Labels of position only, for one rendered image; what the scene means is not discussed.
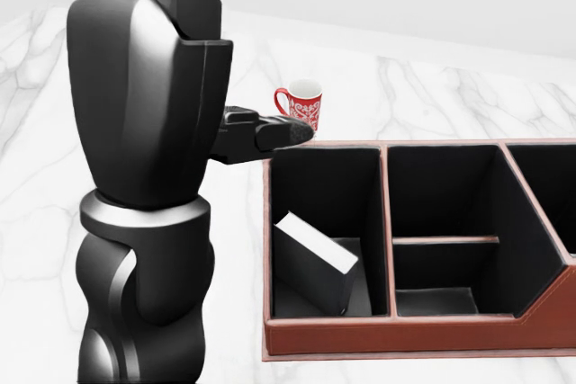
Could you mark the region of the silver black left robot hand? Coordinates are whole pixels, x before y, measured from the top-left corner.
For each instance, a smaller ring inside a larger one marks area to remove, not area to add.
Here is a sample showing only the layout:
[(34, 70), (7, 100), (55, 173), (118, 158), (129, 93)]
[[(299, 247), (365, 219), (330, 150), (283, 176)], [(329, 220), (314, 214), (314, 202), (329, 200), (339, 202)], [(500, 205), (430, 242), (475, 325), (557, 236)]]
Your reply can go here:
[(312, 138), (304, 121), (227, 105), (221, 0), (76, 0), (67, 17), (78, 133), (96, 190), (116, 205), (186, 204), (209, 160), (266, 159)]

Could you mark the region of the red-brown desk caddy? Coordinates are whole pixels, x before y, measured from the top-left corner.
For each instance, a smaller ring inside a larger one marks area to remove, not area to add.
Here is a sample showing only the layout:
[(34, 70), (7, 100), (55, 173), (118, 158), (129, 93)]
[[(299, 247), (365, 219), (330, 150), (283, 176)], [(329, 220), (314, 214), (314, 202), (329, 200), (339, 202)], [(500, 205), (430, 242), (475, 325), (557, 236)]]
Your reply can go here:
[[(288, 213), (358, 259), (326, 313), (277, 275)], [(270, 360), (576, 355), (576, 140), (373, 141), (264, 168)]]

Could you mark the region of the black book with white pages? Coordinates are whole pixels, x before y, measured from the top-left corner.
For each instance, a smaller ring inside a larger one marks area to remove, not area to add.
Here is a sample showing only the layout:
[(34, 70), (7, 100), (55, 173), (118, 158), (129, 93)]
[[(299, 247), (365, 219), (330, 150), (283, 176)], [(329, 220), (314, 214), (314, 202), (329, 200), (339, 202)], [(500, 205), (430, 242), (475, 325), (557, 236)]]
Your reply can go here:
[(348, 308), (359, 257), (288, 212), (273, 230), (274, 275), (323, 313)]

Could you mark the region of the red white patterned mug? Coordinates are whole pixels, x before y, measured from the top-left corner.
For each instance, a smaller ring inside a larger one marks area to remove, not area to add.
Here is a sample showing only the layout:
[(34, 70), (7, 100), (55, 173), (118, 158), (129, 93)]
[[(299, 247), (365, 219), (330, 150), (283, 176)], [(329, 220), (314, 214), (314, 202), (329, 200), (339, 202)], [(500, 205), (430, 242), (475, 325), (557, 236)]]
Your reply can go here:
[[(288, 102), (287, 110), (279, 101), (280, 94)], [(274, 104), (283, 116), (306, 121), (314, 131), (318, 130), (321, 98), (321, 85), (308, 78), (295, 80), (287, 88), (280, 87), (274, 92)]]

